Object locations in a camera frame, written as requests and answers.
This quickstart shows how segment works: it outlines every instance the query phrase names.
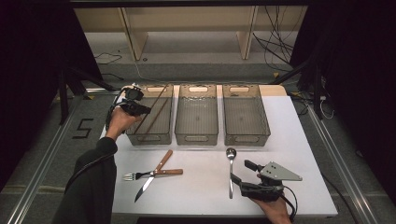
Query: fork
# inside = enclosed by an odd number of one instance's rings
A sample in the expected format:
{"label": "fork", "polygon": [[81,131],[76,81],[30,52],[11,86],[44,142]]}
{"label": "fork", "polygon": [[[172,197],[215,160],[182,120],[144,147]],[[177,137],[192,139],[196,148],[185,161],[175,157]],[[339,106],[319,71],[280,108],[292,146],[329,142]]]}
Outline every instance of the fork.
{"label": "fork", "polygon": [[125,174],[123,176],[123,180],[130,181],[130,180],[136,180],[142,177],[143,175],[149,175],[151,171],[145,172],[145,173],[134,173],[134,174]]}
{"label": "fork", "polygon": [[154,175],[182,175],[183,174],[183,169],[175,169],[175,170],[155,170],[155,171],[148,171],[145,173],[134,173],[134,174],[125,174],[123,176],[123,180],[125,181],[132,181],[139,179],[143,175],[149,175],[151,172]]}

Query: gray floor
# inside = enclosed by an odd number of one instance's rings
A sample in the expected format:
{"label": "gray floor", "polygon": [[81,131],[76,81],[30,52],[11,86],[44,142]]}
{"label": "gray floor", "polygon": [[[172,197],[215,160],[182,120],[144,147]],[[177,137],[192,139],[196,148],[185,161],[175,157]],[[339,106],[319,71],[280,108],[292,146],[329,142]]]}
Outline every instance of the gray floor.
{"label": "gray floor", "polygon": [[[267,33],[258,33],[260,37],[268,37]],[[257,41],[253,41],[249,59],[242,60],[235,33],[150,33],[148,43],[145,46],[142,60],[132,63],[131,54],[127,48],[123,34],[87,34],[95,55],[107,52],[119,54],[121,59],[110,63],[100,64],[103,74],[113,74],[124,78],[120,80],[111,75],[104,75],[107,83],[114,86],[129,85],[132,82],[257,82],[268,83],[274,80],[274,73],[283,74],[278,69],[290,69],[270,54],[264,55]],[[295,34],[290,36],[292,44]],[[108,63],[117,56],[102,55],[97,62]],[[287,91],[297,91],[295,84],[298,77],[293,77],[283,85]],[[97,88],[89,82],[85,82],[87,88]],[[94,147],[99,138],[105,122],[106,111],[110,106],[114,95],[92,94],[86,97],[77,107],[76,113],[66,130],[64,140],[54,155],[47,173],[42,180],[40,188],[27,210],[23,223],[50,223],[56,207],[62,199],[64,186],[73,172],[76,158],[85,150]],[[296,113],[304,112],[305,105],[300,101],[294,101]],[[325,111],[332,111],[329,105],[323,105]],[[81,127],[91,128],[88,138],[76,139],[74,136],[85,135],[85,131],[79,131],[78,126],[82,119],[86,120]],[[0,223],[7,223],[17,204],[29,185],[35,170],[46,154],[52,138],[60,128],[60,103],[54,99],[49,108],[47,122],[41,127],[39,136],[32,144],[16,168],[13,176],[8,180],[7,186],[0,194]],[[353,200],[346,189],[342,178],[335,168],[332,158],[329,156],[318,130],[309,115],[301,115],[300,121],[304,128],[308,142],[318,162],[320,171],[325,174],[334,185],[340,189],[346,197],[353,213],[359,220],[359,216]],[[395,223],[396,209],[386,192],[376,181],[375,176],[367,166],[364,158],[357,156],[356,147],[349,137],[347,129],[335,112],[332,119],[324,119],[323,123],[329,130],[332,140],[337,145],[343,159],[347,162],[347,168],[358,183],[361,192],[370,204],[370,208],[377,217],[378,223]],[[297,217],[295,223],[353,223],[352,216],[347,210],[345,203],[335,189],[327,185],[332,195],[339,215],[331,218]],[[312,189],[312,199],[315,200],[315,190]],[[263,223],[260,219],[199,219],[199,218],[140,218],[122,214],[114,214],[113,223]]]}

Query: printed number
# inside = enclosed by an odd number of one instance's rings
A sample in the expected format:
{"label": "printed number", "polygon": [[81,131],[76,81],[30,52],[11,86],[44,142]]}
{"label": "printed number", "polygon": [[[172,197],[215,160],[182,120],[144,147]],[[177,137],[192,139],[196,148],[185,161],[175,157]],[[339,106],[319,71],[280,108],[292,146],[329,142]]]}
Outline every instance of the printed number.
{"label": "printed number", "polygon": [[82,126],[82,122],[84,122],[84,121],[92,121],[92,120],[93,120],[93,119],[82,119],[82,120],[79,122],[77,131],[87,131],[87,132],[85,133],[84,136],[73,136],[73,139],[88,138],[88,136],[90,135],[90,132],[91,132],[91,129],[92,129],[92,128],[81,128],[81,126]]}

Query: transparent storage bin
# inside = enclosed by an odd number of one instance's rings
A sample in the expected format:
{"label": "transparent storage bin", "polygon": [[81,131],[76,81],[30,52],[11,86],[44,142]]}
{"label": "transparent storage bin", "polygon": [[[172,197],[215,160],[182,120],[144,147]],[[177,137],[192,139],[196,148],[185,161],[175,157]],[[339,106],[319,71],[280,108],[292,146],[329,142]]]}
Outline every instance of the transparent storage bin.
{"label": "transparent storage bin", "polygon": [[137,122],[127,130],[126,134],[134,146],[170,145],[172,143],[174,87],[171,84],[168,84],[164,90],[165,85],[141,85],[141,87],[144,88],[142,89],[144,96],[139,104],[151,107],[151,112],[140,127],[138,126],[141,122]]}
{"label": "transparent storage bin", "polygon": [[217,144],[219,118],[216,85],[180,85],[175,135],[178,145]]}
{"label": "transparent storage bin", "polygon": [[223,85],[224,144],[263,147],[270,128],[258,85]]}

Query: wooden knife handle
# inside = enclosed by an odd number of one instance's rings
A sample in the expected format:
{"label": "wooden knife handle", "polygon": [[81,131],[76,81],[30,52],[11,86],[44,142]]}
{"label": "wooden knife handle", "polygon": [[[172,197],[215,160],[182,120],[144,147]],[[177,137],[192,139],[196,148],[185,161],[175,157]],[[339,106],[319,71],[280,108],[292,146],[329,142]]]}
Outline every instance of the wooden knife handle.
{"label": "wooden knife handle", "polygon": [[163,159],[161,160],[160,164],[158,164],[158,166],[155,168],[154,171],[159,171],[161,170],[161,168],[163,168],[163,166],[165,165],[165,163],[168,161],[168,159],[172,156],[173,150],[169,149],[168,152],[166,152],[165,156],[163,157]]}
{"label": "wooden knife handle", "polygon": [[182,175],[183,169],[175,169],[175,170],[158,170],[154,171],[155,175]]}

